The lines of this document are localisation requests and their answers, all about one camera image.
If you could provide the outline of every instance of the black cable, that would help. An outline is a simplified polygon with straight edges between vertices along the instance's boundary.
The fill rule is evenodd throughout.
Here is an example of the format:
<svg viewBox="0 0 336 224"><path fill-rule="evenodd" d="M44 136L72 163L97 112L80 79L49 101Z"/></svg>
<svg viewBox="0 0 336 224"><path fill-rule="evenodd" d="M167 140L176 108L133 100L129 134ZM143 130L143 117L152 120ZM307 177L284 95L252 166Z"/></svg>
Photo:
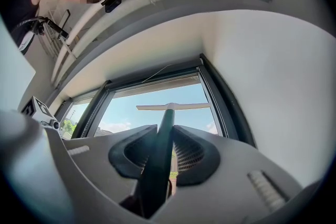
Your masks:
<svg viewBox="0 0 336 224"><path fill-rule="evenodd" d="M26 23L29 23L29 22L34 22L36 20L45 20L45 18L42 17L42 16L38 16L38 17L33 17L33 18L30 18L30 19L27 19L27 20L23 20L22 22L18 23L10 33L12 34L15 30L20 28L22 25L24 25Z"/></svg>

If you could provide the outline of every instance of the sky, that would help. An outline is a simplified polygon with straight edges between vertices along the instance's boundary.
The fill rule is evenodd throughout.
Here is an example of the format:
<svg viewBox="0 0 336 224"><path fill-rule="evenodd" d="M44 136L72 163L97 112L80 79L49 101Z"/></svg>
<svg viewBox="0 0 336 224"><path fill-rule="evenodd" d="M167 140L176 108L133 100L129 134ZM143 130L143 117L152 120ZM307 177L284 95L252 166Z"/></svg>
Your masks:
<svg viewBox="0 0 336 224"><path fill-rule="evenodd" d="M139 111L136 106L206 102L207 99L201 84L116 98L111 100L99 127L112 133L149 124L157 124L160 127L164 111ZM71 121L78 122L87 105L74 105L66 118L69 119L75 111ZM217 133L210 108L175 111L175 124Z"/></svg>

